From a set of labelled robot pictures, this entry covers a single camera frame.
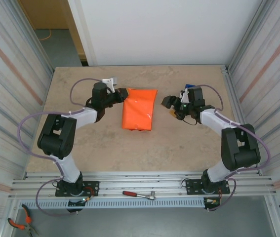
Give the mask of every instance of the black mounting plate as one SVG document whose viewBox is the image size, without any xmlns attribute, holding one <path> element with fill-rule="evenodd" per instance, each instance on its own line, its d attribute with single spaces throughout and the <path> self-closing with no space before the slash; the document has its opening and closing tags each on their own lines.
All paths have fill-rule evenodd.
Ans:
<svg viewBox="0 0 280 237">
<path fill-rule="evenodd" d="M 221 181 L 218 183 L 217 189 L 211 193 L 207 193 L 203 190 L 203 185 L 201 179 L 187 179 L 186 180 L 186 191 L 187 195 L 212 195 L 219 194 L 219 188 L 221 189 L 222 194 L 229 194 L 230 187 L 227 181 Z"/>
<path fill-rule="evenodd" d="M 83 187 L 91 187 L 94 190 L 94 196 L 98 196 L 99 181 L 83 181 L 82 183 L 83 183 Z M 56 191 L 55 191 L 56 197 L 91 197 L 90 189 L 83 189 L 83 191 L 79 195 L 74 196 L 70 193 L 63 192 L 59 186 L 60 186 L 60 182 L 58 182 L 56 186 Z"/>
</svg>

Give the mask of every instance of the corrugated metal wall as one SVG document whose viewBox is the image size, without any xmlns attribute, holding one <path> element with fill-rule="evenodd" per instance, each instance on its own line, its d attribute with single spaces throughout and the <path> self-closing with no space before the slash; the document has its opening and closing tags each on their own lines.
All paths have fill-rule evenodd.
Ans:
<svg viewBox="0 0 280 237">
<path fill-rule="evenodd" d="M 271 150 L 264 174 L 272 176 L 280 197 L 280 0 L 264 14 L 230 76 L 246 122 Z"/>
<path fill-rule="evenodd" d="M 15 1 L 0 0 L 0 220 L 12 180 L 22 178 L 28 162 L 18 144 L 17 125 L 42 110 L 53 75 L 24 20 Z M 38 120 L 30 119 L 22 129 L 28 146 L 37 124 Z"/>
</svg>

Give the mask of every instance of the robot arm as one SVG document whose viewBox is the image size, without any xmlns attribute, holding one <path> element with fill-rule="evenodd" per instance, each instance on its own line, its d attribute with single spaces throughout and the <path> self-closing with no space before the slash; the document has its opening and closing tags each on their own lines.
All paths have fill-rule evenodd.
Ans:
<svg viewBox="0 0 280 237">
<path fill-rule="evenodd" d="M 51 156 L 62 167 L 64 176 L 60 186 L 73 195 L 83 189 L 82 174 L 76 167 L 72 149 L 75 131 L 82 126 L 98 122 L 106 108 L 123 102 L 127 96 L 125 88 L 114 89 L 115 78 L 103 79 L 94 84 L 92 97 L 86 101 L 83 111 L 74 115 L 49 114 L 38 139 L 38 147 Z"/>
<path fill-rule="evenodd" d="M 250 167 L 260 162 L 256 139 L 240 128 L 231 125 L 233 121 L 218 113 L 213 106 L 205 105 L 202 89 L 199 86 L 186 88 L 181 91 L 179 97 L 165 97 L 162 105 L 168 109 L 173 107 L 174 115 L 178 120 L 191 116 L 198 123 L 208 126 L 221 136 L 221 161 L 205 170 L 201 177 L 202 189 L 207 193 L 217 189 L 219 183 L 230 174 L 235 173 L 237 169 Z M 252 125 L 240 125 L 255 133 Z"/>
</svg>

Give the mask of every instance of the white wall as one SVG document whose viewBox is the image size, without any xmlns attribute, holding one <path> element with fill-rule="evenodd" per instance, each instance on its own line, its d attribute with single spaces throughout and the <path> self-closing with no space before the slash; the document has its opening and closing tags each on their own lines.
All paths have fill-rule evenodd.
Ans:
<svg viewBox="0 0 280 237">
<path fill-rule="evenodd" d="M 229 63 L 261 0 L 69 0 L 90 65 Z"/>
</svg>

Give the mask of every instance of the cable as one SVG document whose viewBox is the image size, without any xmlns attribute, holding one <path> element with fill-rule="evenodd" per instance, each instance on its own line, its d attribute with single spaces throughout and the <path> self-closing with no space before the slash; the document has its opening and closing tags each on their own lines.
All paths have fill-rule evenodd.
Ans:
<svg viewBox="0 0 280 237">
<path fill-rule="evenodd" d="M 107 87 L 107 90 L 109 90 L 111 94 L 113 93 L 112 90 L 109 87 Z"/>
<path fill-rule="evenodd" d="M 36 194 L 36 205 L 37 205 L 37 208 L 42 212 L 44 213 L 45 215 L 48 215 L 48 216 L 65 216 L 66 214 L 62 214 L 62 215 L 58 215 L 58 214 L 49 214 L 48 212 L 44 211 L 41 209 L 41 207 L 39 206 L 39 202 L 38 202 L 38 197 L 39 197 L 39 192 L 40 190 L 48 183 L 50 182 L 54 182 L 54 181 L 60 181 L 62 180 L 63 176 L 64 176 L 64 172 L 62 170 L 62 167 L 60 166 L 60 164 L 57 162 L 56 159 L 52 158 L 52 157 L 48 157 L 48 156 L 42 156 L 42 155 L 39 155 L 39 154 L 35 154 L 33 153 L 32 151 L 30 151 L 29 148 L 26 147 L 26 145 L 23 143 L 23 141 L 21 140 L 21 128 L 22 128 L 22 125 L 25 123 L 25 121 L 27 121 L 28 119 L 30 118 L 33 118 L 35 116 L 39 116 L 39 115 L 48 115 L 48 114 L 55 114 L 55 115 L 75 115 L 75 114 L 78 114 L 80 112 L 83 112 L 84 109 L 81 109 L 81 110 L 78 110 L 78 111 L 74 111 L 74 112 L 69 112 L 69 113 L 63 113 L 63 112 L 57 112 L 57 111 L 43 111 L 43 112 L 38 112 L 38 113 L 35 113 L 33 115 L 28 115 L 26 116 L 25 118 L 23 118 L 23 120 L 21 120 L 21 122 L 19 123 L 18 125 L 18 129 L 17 129 L 17 138 L 18 138 L 18 141 L 19 141 L 19 144 L 21 145 L 21 147 L 26 151 L 26 153 L 34 156 L 34 157 L 38 157 L 38 158 L 42 158 L 42 159 L 48 159 L 48 160 L 51 160 L 53 161 L 57 168 L 59 169 L 60 173 L 61 173 L 61 177 L 58 178 L 58 179 L 51 179 L 47 182 L 45 182 L 44 184 L 41 185 L 41 187 L 38 189 L 37 191 L 37 194 Z"/>
<path fill-rule="evenodd" d="M 196 120 L 196 123 L 195 124 L 191 124 L 191 123 L 189 123 L 189 122 L 187 122 L 187 121 L 184 121 L 185 123 L 187 123 L 187 124 L 189 124 L 189 125 L 191 125 L 191 126 L 195 126 L 196 124 L 197 124 L 197 120 Z"/>
<path fill-rule="evenodd" d="M 239 124 L 236 124 L 235 122 L 230 122 L 229 120 L 227 120 L 226 118 L 222 117 L 221 115 L 219 115 L 219 114 L 217 113 L 218 110 L 219 110 L 219 111 L 223 111 L 224 106 L 223 106 L 222 97 L 221 97 L 220 93 L 219 93 L 215 88 L 213 88 L 213 87 L 210 86 L 210 85 L 206 85 L 206 84 L 201 84 L 201 85 L 197 85 L 197 86 L 206 86 L 206 87 L 209 87 L 209 88 L 211 88 L 211 89 L 219 96 L 219 99 L 220 99 L 220 102 L 221 102 L 221 108 L 216 108 L 216 109 L 214 109 L 214 114 L 215 114 L 218 118 L 220 118 L 220 119 L 221 119 L 222 121 L 224 121 L 224 122 L 227 122 L 227 123 L 229 123 L 229 124 L 231 124 L 231 125 L 233 125 L 233 126 L 239 128 L 239 129 L 243 130 L 244 132 L 247 132 L 249 135 L 251 135 L 251 136 L 252 136 L 253 138 L 255 138 L 257 141 L 259 141 L 260 144 L 262 144 L 262 146 L 265 148 L 265 150 L 266 150 L 266 152 L 267 152 L 267 160 L 266 160 L 265 163 L 262 164 L 261 166 L 259 166 L 259 167 L 252 167 L 252 168 L 241 168 L 241 169 L 238 169 L 238 170 L 232 172 L 231 174 L 227 175 L 226 177 L 224 177 L 224 179 L 233 180 L 233 181 L 234 181 L 234 188 L 233 188 L 233 191 L 232 191 L 231 195 L 228 197 L 228 199 L 226 199 L 226 201 L 225 201 L 224 203 L 222 203 L 222 205 L 220 205 L 220 206 L 218 206 L 218 207 L 215 207 L 215 208 L 212 208 L 212 209 L 209 209 L 209 211 L 215 211 L 215 210 L 217 210 L 219 207 L 224 206 L 224 205 L 231 199 L 231 197 L 233 196 L 233 194 L 234 194 L 234 192 L 235 192 L 237 182 L 236 182 L 235 179 L 231 178 L 231 176 L 233 176 L 233 175 L 235 175 L 236 173 L 241 172 L 241 171 L 259 170 L 259 169 L 262 169 L 262 168 L 266 167 L 266 166 L 268 165 L 268 163 L 270 162 L 270 160 L 271 160 L 271 154 L 270 154 L 270 150 L 269 150 L 269 148 L 267 147 L 267 145 L 265 144 L 265 142 L 264 142 L 260 137 L 258 137 L 255 133 L 249 131 L 249 130 L 248 130 L 247 128 L 245 128 L 245 127 L 240 126 Z"/>
<path fill-rule="evenodd" d="M 95 196 L 95 192 L 91 187 L 85 187 L 84 189 L 89 189 L 92 196 Z"/>
<path fill-rule="evenodd" d="M 92 97 L 90 97 L 90 98 L 86 101 L 86 106 L 89 104 L 91 98 L 92 98 Z"/>
<path fill-rule="evenodd" d="M 222 117 L 221 115 L 215 113 L 215 115 L 220 118 L 221 120 L 225 121 L 225 122 L 228 122 L 230 123 L 230 121 L 228 121 L 226 118 Z M 267 153 L 267 159 L 265 161 L 264 164 L 262 164 L 261 166 L 258 166 L 258 167 L 252 167 L 252 168 L 240 168 L 234 172 L 232 172 L 231 174 L 227 175 L 225 178 L 230 178 L 231 176 L 233 176 L 234 174 L 236 173 L 239 173 L 241 171 L 249 171 L 249 170 L 259 170 L 259 169 L 262 169 L 264 167 L 266 167 L 268 165 L 268 163 L 270 162 L 271 160 L 271 154 L 270 154 L 270 150 L 269 148 L 267 147 L 266 143 L 260 138 L 258 137 L 255 133 L 251 132 L 250 130 L 248 130 L 247 128 L 245 127 L 242 127 L 241 125 L 235 123 L 235 122 L 231 122 L 231 125 L 243 130 L 244 132 L 248 133 L 249 135 L 251 135 L 253 138 L 255 138 L 257 141 L 260 142 L 260 144 L 262 144 L 262 146 L 265 148 L 266 150 L 266 153 Z"/>
<path fill-rule="evenodd" d="M 235 190 L 237 188 L 237 182 L 234 178 L 229 178 L 228 180 L 232 180 L 234 182 L 234 187 L 233 187 L 233 191 L 231 192 L 230 196 L 219 206 L 211 208 L 211 209 L 207 209 L 208 211 L 215 211 L 218 208 L 224 206 L 225 204 L 227 204 L 227 202 L 232 198 L 233 194 L 235 193 Z"/>
<path fill-rule="evenodd" d="M 184 188 L 185 188 L 186 186 L 183 185 L 183 182 L 186 181 L 186 180 L 188 180 L 188 178 L 183 179 L 183 180 L 181 181 L 181 186 L 184 187 Z"/>
<path fill-rule="evenodd" d="M 267 153 L 267 160 L 265 161 L 265 163 L 264 163 L 263 165 L 261 165 L 261 166 L 259 166 L 259 167 L 252 167 L 252 168 L 241 168 L 241 169 L 236 170 L 236 171 L 234 171 L 233 173 L 229 174 L 228 176 L 226 176 L 225 179 L 227 179 L 227 178 L 229 178 L 229 177 L 233 176 L 234 174 L 236 174 L 236 173 L 238 173 L 238 172 L 241 172 L 241 171 L 258 170 L 258 169 L 262 169 L 262 168 L 266 167 L 266 166 L 268 165 L 268 163 L 270 162 L 270 160 L 271 160 L 271 154 L 270 154 L 270 150 L 269 150 L 269 148 L 267 147 L 267 145 L 265 144 L 265 142 L 264 142 L 260 137 L 258 137 L 255 133 L 249 131 L 247 128 L 242 127 L 242 126 L 240 126 L 239 124 L 236 124 L 235 122 L 230 122 L 229 120 L 227 120 L 226 118 L 220 116 L 220 115 L 217 113 L 217 110 L 223 111 L 224 106 L 223 106 L 222 97 L 221 97 L 220 93 L 219 93 L 215 88 L 213 88 L 213 87 L 210 86 L 210 85 L 206 85 L 206 84 L 197 85 L 197 86 L 206 86 L 206 87 L 209 87 L 209 88 L 211 88 L 211 89 L 219 96 L 219 99 L 220 99 L 220 102 L 221 102 L 221 108 L 216 108 L 216 109 L 214 110 L 214 114 L 215 114 L 218 118 L 220 118 L 220 119 L 223 120 L 224 122 L 230 123 L 231 125 L 233 125 L 233 126 L 239 128 L 239 129 L 243 130 L 244 132 L 248 133 L 249 135 L 251 135 L 251 136 L 252 136 L 253 138 L 255 138 L 257 141 L 259 141 L 260 144 L 262 144 L 262 146 L 265 148 L 266 153 Z"/>
<path fill-rule="evenodd" d="M 39 39 L 39 41 L 47 40 L 48 38 L 50 38 L 50 37 L 51 37 L 51 35 L 52 35 L 52 31 L 51 31 L 51 29 L 49 29 L 49 32 L 50 32 L 50 35 L 49 35 L 48 37 L 43 38 L 43 39 Z"/>
<path fill-rule="evenodd" d="M 61 216 L 70 216 L 70 215 L 73 215 L 73 214 L 76 214 L 76 213 L 77 213 L 77 212 L 71 212 L 71 213 L 65 213 L 65 214 L 51 214 L 51 213 L 48 213 L 48 212 L 44 211 L 44 210 L 40 207 L 40 205 L 39 205 L 38 197 L 39 197 L 39 193 L 40 193 L 41 189 L 42 189 L 45 185 L 47 185 L 48 183 L 55 182 L 55 181 L 57 182 L 57 181 L 61 181 L 61 180 L 62 180 L 62 178 L 51 179 L 51 180 L 49 180 L 49 181 L 43 183 L 43 184 L 39 187 L 39 189 L 38 189 L 38 191 L 37 191 L 37 194 L 36 194 L 36 205 L 37 205 L 37 208 L 39 209 L 39 211 L 41 211 L 41 212 L 42 212 L 43 214 L 45 214 L 45 215 L 52 216 L 52 217 L 61 217 Z"/>
<path fill-rule="evenodd" d="M 79 105 L 79 106 L 85 107 L 85 105 L 80 104 L 80 103 L 76 103 L 76 102 L 74 102 L 74 101 L 72 100 L 72 93 L 73 93 L 74 87 L 75 87 L 78 83 L 80 83 L 81 81 L 84 81 L 84 80 L 94 80 L 94 81 L 97 81 L 97 82 L 101 82 L 101 80 L 98 80 L 98 79 L 95 79 L 95 78 L 83 78 L 83 79 L 80 79 L 80 80 L 76 81 L 76 82 L 72 85 L 72 88 L 71 88 L 71 90 L 70 90 L 70 101 L 71 101 L 71 103 L 72 103 L 73 105 Z"/>
<path fill-rule="evenodd" d="M 55 188 L 57 188 L 57 183 L 58 183 L 58 182 L 56 182 L 56 185 L 54 184 L 54 182 L 52 182 L 52 186 L 55 187 Z"/>
<path fill-rule="evenodd" d="M 201 84 L 201 85 L 196 85 L 196 86 L 205 86 L 205 87 L 211 88 L 219 96 L 219 99 L 220 99 L 220 102 L 221 102 L 221 108 L 215 108 L 214 112 L 216 112 L 217 110 L 223 111 L 224 106 L 223 106 L 222 97 L 221 97 L 220 93 L 214 87 L 212 87 L 211 85 L 207 85 L 207 84 Z"/>
<path fill-rule="evenodd" d="M 220 187 L 219 187 L 219 189 L 218 189 L 218 193 L 219 193 L 219 198 L 220 198 L 220 201 L 221 201 L 221 198 L 222 198 L 222 190 L 221 190 Z"/>
</svg>

